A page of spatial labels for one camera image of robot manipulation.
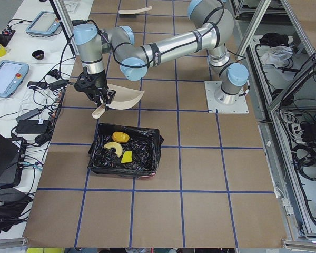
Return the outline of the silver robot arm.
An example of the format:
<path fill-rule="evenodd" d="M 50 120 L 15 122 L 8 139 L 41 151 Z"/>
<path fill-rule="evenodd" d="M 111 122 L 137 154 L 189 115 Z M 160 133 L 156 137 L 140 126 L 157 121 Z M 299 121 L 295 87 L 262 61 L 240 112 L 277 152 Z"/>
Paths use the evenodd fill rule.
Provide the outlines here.
<path fill-rule="evenodd" d="M 83 72 L 74 84 L 75 90 L 85 93 L 101 110 L 128 109 L 136 105 L 143 94 L 108 84 L 104 53 L 112 52 L 124 76 L 138 81 L 150 68 L 206 50 L 209 67 L 222 80 L 214 93 L 216 100 L 224 105 L 234 104 L 241 96 L 249 73 L 244 65 L 231 60 L 225 46 L 234 28 L 231 12 L 221 1 L 191 1 L 187 14 L 195 29 L 139 47 L 134 45 L 134 35 L 128 26 L 101 30 L 91 21 L 76 21 L 73 37 Z"/>

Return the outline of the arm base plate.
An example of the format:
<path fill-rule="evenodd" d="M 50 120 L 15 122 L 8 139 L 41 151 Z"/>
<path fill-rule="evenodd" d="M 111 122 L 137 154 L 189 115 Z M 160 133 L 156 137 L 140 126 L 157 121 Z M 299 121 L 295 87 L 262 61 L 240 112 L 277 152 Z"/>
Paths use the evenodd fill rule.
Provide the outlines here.
<path fill-rule="evenodd" d="M 221 81 L 205 81 L 205 94 L 209 113 L 248 114 L 249 109 L 243 87 L 236 95 L 228 95 L 221 89 Z"/>

